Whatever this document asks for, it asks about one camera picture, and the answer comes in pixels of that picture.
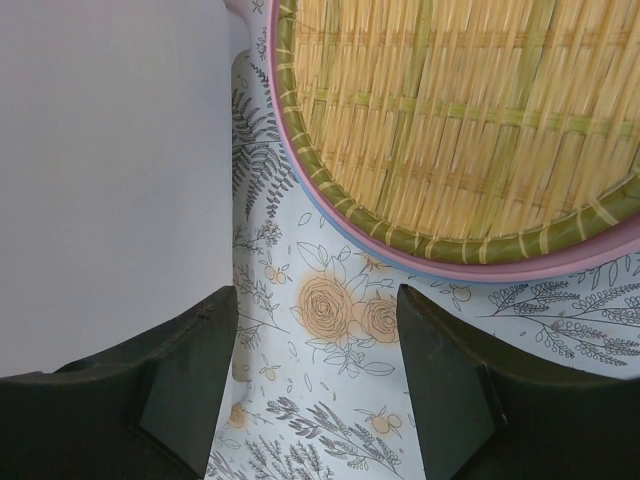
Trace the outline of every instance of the orange flower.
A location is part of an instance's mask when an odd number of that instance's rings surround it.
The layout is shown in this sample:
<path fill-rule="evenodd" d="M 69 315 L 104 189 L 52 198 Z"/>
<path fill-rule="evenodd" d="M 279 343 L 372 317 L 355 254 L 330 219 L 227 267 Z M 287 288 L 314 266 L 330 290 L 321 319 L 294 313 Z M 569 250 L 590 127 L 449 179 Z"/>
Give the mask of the orange flower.
<path fill-rule="evenodd" d="M 238 430 L 243 429 L 247 426 L 247 412 L 239 403 L 236 403 L 233 407 L 231 407 L 229 425 Z"/>
<path fill-rule="evenodd" d="M 311 334 L 340 346 L 347 344 L 353 301 L 342 285 L 312 278 L 302 287 L 299 302 L 299 321 Z"/>
<path fill-rule="evenodd" d="M 397 301 L 390 299 L 373 298 L 367 303 L 359 303 L 354 312 L 362 325 L 362 330 L 371 335 L 380 343 L 397 343 L 398 324 L 396 322 Z"/>

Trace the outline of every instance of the white surface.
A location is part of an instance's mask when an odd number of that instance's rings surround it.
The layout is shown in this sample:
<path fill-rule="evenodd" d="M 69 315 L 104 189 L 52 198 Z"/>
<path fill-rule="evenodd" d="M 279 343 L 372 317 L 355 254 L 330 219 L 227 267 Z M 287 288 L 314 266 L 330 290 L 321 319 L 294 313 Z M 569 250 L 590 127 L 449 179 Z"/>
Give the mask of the white surface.
<path fill-rule="evenodd" d="M 231 284 L 228 22 L 214 0 L 0 4 L 0 376 Z"/>

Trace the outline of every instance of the woven bamboo basket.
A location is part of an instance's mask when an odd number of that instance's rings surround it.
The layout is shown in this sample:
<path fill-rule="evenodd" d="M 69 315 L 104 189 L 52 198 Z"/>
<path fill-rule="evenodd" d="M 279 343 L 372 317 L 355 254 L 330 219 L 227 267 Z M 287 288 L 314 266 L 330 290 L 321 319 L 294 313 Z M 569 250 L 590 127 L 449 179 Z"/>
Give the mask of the woven bamboo basket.
<path fill-rule="evenodd" d="M 280 0 L 276 26 L 293 155 L 393 249 L 508 263 L 640 211 L 640 1 Z"/>

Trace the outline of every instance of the white container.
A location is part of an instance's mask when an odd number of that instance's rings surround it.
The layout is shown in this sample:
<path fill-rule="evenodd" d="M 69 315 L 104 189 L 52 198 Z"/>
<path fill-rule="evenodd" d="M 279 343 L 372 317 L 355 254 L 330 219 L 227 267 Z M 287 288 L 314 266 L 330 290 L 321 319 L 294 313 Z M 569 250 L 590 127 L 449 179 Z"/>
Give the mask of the white container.
<path fill-rule="evenodd" d="M 222 0 L 0 4 L 0 377 L 232 283 L 238 24 Z"/>

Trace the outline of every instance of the floral tablecloth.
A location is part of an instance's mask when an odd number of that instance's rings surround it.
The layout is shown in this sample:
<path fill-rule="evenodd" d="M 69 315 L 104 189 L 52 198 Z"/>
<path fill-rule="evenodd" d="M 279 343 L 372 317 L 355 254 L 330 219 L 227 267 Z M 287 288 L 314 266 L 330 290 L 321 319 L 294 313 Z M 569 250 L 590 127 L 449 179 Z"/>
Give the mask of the floral tablecloth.
<path fill-rule="evenodd" d="M 424 478 L 395 323 L 401 283 L 551 361 L 640 374 L 640 253 L 529 284 L 415 278 L 359 251 L 314 209 L 279 142 L 265 0 L 234 65 L 234 375 L 249 394 L 216 434 L 216 480 Z"/>

